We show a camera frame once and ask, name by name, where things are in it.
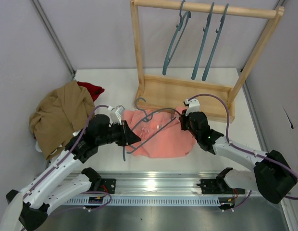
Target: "red cloth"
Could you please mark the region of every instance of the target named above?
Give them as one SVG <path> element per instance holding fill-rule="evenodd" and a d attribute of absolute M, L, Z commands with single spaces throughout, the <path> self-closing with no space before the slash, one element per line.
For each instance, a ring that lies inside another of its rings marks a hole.
<path fill-rule="evenodd" d="M 93 101 L 95 101 L 99 97 L 99 95 L 101 95 L 105 91 L 104 88 L 92 85 L 91 83 L 78 81 L 77 84 L 81 87 L 87 88 Z"/>

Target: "cable tie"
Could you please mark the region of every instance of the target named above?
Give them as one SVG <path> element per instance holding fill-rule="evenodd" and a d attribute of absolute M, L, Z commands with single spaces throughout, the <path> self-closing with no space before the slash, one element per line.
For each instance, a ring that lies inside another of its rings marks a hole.
<path fill-rule="evenodd" d="M 257 157 L 257 156 L 258 156 L 257 150 L 254 150 L 254 157 Z"/>

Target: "gray wall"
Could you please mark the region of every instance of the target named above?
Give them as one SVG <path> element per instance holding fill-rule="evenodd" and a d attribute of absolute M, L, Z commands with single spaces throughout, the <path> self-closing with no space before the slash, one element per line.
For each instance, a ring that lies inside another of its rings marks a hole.
<path fill-rule="evenodd" d="M 212 3 L 212 0 L 188 0 Z M 135 68 L 129 0 L 40 0 L 76 69 Z M 215 4 L 273 9 L 277 0 L 215 0 Z M 207 13 L 192 13 L 169 67 L 194 67 Z M 179 21 L 175 10 L 139 8 L 145 67 L 162 67 Z M 211 53 L 220 25 L 214 14 L 200 66 Z M 241 68 L 266 20 L 227 16 L 212 67 Z"/>
<path fill-rule="evenodd" d="M 70 80 L 29 0 L 0 0 L 0 220 L 6 193 L 46 164 L 28 118 L 42 98 Z"/>
<path fill-rule="evenodd" d="M 279 150 L 298 173 L 298 0 L 288 1 L 247 83 L 269 149 Z M 292 193 L 298 196 L 298 186 Z M 298 217 L 298 201 L 292 204 Z"/>

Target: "wooden rack base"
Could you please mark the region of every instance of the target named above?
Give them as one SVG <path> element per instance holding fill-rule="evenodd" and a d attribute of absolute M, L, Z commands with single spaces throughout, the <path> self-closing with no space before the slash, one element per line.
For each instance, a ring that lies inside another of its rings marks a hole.
<path fill-rule="evenodd" d="M 217 84 L 202 83 L 197 81 L 165 78 L 162 76 L 144 75 L 145 88 L 138 87 L 136 97 L 143 97 L 147 102 L 140 100 L 138 106 L 149 110 L 156 110 L 164 107 L 176 108 L 183 106 L 183 101 L 194 95 L 207 93 L 227 101 L 231 87 Z M 227 114 L 224 106 L 212 97 L 198 97 L 201 111 L 209 120 L 227 121 Z M 229 107 L 230 122 L 235 118 L 235 105 L 232 102 Z"/>

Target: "pink garment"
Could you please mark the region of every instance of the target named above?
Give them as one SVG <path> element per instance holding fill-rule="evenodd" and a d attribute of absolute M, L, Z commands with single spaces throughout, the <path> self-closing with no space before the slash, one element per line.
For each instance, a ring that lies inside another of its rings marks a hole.
<path fill-rule="evenodd" d="M 129 127 L 132 129 L 134 125 L 145 116 L 144 112 L 124 111 L 124 120 L 127 121 Z M 167 124 L 171 119 L 171 114 L 168 112 L 160 112 L 153 114 L 153 119 L 148 123 L 141 122 L 133 132 L 141 138 L 141 142 L 133 144 L 134 147 L 138 147 L 143 141 L 148 139 L 156 131 Z M 144 155 L 151 158 L 173 158 L 186 156 L 196 143 L 195 138 L 189 131 L 182 131 L 180 129 L 180 122 L 175 119 L 162 131 L 156 134 L 151 140 L 145 143 L 138 150 L 133 152 L 134 156 Z M 129 146 L 126 147 L 128 152 L 133 149 Z"/>

